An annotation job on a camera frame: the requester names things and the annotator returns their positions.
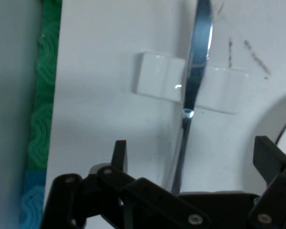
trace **gray surface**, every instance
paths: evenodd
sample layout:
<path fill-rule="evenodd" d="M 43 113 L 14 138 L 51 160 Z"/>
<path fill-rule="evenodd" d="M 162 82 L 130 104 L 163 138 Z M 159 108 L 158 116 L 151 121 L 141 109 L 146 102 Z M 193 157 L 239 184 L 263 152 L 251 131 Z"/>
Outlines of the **gray surface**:
<path fill-rule="evenodd" d="M 0 0 L 0 229 L 19 228 L 41 7 Z"/>

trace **white plastic block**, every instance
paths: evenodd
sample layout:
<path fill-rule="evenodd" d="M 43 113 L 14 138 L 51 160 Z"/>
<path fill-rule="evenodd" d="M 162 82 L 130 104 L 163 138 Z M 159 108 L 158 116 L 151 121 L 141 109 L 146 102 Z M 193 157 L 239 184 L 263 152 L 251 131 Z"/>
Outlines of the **white plastic block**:
<path fill-rule="evenodd" d="M 184 59 L 145 52 L 136 92 L 181 102 L 184 67 Z"/>
<path fill-rule="evenodd" d="M 242 70 L 207 66 L 195 106 L 226 114 L 238 113 L 247 76 Z"/>

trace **green wavy trim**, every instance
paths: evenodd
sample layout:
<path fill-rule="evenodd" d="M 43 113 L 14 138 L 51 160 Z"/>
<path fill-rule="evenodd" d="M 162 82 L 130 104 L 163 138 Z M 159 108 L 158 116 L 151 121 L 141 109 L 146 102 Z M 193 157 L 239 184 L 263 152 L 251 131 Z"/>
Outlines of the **green wavy trim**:
<path fill-rule="evenodd" d="M 56 64 L 61 23 L 61 0 L 44 0 L 28 169 L 46 170 L 49 155 Z"/>

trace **metal spoon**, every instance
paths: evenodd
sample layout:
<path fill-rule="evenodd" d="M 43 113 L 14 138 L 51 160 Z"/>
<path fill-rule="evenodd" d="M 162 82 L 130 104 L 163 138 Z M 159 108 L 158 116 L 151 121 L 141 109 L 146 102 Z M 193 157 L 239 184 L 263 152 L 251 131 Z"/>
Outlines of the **metal spoon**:
<path fill-rule="evenodd" d="M 184 108 L 182 119 L 182 140 L 180 149 L 177 149 L 177 165 L 174 173 L 171 193 L 179 194 L 181 189 L 182 171 L 184 166 L 185 150 L 194 115 L 194 106 L 198 90 L 204 76 L 211 40 L 212 40 L 212 9 L 211 0 L 198 0 L 194 29 L 190 44 L 189 57 L 186 69 L 186 83 Z"/>

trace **screw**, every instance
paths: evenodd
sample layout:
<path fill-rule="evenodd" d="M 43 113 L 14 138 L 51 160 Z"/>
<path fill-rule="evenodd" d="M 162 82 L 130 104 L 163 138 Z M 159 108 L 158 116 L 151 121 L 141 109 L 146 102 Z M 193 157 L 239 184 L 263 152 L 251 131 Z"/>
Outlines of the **screw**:
<path fill-rule="evenodd" d="M 107 168 L 104 170 L 104 174 L 111 174 L 112 170 L 110 168 Z"/>
<path fill-rule="evenodd" d="M 267 214 L 258 214 L 257 219 L 258 219 L 258 221 L 260 221 L 261 223 L 264 223 L 264 224 L 272 223 L 271 216 L 267 215 Z"/>
<path fill-rule="evenodd" d="M 201 225 L 204 219 L 200 215 L 192 214 L 189 216 L 188 221 L 192 225 Z"/>
<path fill-rule="evenodd" d="M 66 179 L 66 183 L 72 183 L 74 181 L 74 177 L 68 177 Z"/>

